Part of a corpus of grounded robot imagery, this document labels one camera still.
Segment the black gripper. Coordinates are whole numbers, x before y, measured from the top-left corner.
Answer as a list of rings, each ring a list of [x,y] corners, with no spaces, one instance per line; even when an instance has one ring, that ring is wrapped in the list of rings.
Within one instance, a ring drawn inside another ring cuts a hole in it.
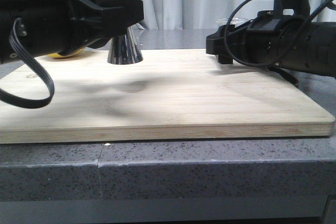
[[[1,63],[103,47],[144,18],[141,0],[1,0]]]
[[[290,15],[259,11],[257,17],[240,26],[222,25],[206,37],[206,53],[220,64],[272,65],[279,60],[280,35],[291,23]]]

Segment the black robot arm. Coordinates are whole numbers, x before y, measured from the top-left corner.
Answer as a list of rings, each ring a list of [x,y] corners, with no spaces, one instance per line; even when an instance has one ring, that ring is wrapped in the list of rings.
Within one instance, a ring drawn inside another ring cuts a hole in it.
[[[294,45],[304,17],[283,15],[275,19],[267,11],[238,27],[225,26],[206,38],[206,53],[216,55],[222,64],[234,58],[245,63],[274,62],[274,67],[335,77],[335,23],[309,23]]]

